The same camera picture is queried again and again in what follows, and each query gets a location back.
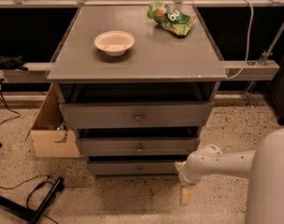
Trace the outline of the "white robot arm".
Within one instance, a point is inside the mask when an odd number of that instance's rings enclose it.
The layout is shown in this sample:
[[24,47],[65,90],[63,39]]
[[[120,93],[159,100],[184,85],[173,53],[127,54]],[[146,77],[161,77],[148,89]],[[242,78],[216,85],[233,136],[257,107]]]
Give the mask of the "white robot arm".
[[249,180],[245,224],[284,224],[284,128],[266,135],[255,150],[224,154],[208,145],[175,167],[182,204],[204,176],[236,176]]

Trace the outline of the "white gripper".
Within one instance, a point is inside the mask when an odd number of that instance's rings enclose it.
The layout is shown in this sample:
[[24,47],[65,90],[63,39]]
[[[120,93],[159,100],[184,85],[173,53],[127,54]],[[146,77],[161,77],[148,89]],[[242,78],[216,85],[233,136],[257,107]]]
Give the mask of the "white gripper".
[[181,183],[179,201],[182,206],[189,204],[198,184],[205,175],[212,175],[222,151],[215,145],[208,145],[191,153],[187,160],[175,162]]

